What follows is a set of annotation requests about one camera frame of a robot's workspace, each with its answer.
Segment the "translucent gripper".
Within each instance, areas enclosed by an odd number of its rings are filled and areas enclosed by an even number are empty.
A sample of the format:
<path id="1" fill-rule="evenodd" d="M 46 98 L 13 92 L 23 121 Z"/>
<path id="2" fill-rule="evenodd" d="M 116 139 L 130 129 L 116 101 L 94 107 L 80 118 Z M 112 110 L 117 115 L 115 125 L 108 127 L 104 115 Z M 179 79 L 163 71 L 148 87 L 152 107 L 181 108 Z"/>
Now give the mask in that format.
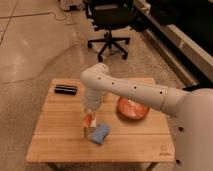
<path id="1" fill-rule="evenodd" d="M 82 118 L 83 133 L 87 137 L 97 127 L 96 111 L 85 108 Z"/>

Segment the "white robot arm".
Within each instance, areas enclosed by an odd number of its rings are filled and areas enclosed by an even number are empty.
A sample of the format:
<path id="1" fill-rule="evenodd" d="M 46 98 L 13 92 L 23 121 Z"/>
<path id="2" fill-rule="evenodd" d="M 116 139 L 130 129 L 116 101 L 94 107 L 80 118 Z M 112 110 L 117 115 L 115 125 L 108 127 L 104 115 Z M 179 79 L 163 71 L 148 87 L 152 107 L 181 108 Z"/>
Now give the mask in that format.
<path id="1" fill-rule="evenodd" d="M 97 110 L 102 93 L 142 103 L 177 118 L 173 171 L 213 171 L 213 88 L 193 91 L 112 77 L 97 63 L 81 74 L 83 104 Z"/>

